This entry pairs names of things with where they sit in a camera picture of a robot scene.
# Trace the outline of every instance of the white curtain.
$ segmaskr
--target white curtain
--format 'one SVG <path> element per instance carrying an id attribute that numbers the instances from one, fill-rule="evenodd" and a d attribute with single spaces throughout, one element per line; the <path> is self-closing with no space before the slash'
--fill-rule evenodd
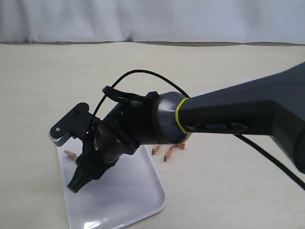
<path id="1" fill-rule="evenodd" d="M 305 0 L 0 0 L 0 42 L 305 44 Z"/>

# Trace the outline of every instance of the white table surface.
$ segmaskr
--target white table surface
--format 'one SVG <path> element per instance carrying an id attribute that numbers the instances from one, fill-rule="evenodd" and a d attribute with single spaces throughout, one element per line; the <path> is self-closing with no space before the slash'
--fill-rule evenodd
<path id="1" fill-rule="evenodd" d="M 61 175 L 48 132 L 67 111 L 87 102 L 132 69 L 156 71 L 191 96 L 274 74 L 305 60 L 305 46 L 104 43 L 0 45 L 0 228 L 67 229 Z M 119 89 L 171 91 L 149 75 Z M 107 100 L 99 117 L 114 105 Z M 305 180 L 281 150 L 252 136 Z M 164 211 L 131 229 L 305 228 L 305 192 L 231 135 L 196 134 L 184 151 L 154 159 L 169 194 Z"/>

